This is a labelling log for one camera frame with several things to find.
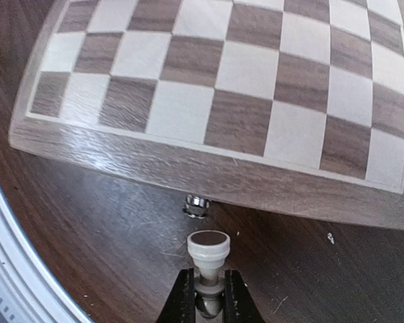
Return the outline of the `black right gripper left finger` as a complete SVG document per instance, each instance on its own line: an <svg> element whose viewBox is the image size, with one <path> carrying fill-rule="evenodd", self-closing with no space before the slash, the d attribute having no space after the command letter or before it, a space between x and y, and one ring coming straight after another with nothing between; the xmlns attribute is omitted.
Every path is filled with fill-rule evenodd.
<svg viewBox="0 0 404 323"><path fill-rule="evenodd" d="M195 274L180 270L158 316L158 323L195 323Z"/></svg>

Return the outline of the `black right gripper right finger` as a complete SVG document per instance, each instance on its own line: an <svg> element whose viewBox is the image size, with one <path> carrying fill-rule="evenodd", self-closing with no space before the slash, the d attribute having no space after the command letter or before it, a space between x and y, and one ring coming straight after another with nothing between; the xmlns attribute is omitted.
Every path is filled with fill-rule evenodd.
<svg viewBox="0 0 404 323"><path fill-rule="evenodd" d="M265 323L239 271L226 270L223 322Z"/></svg>

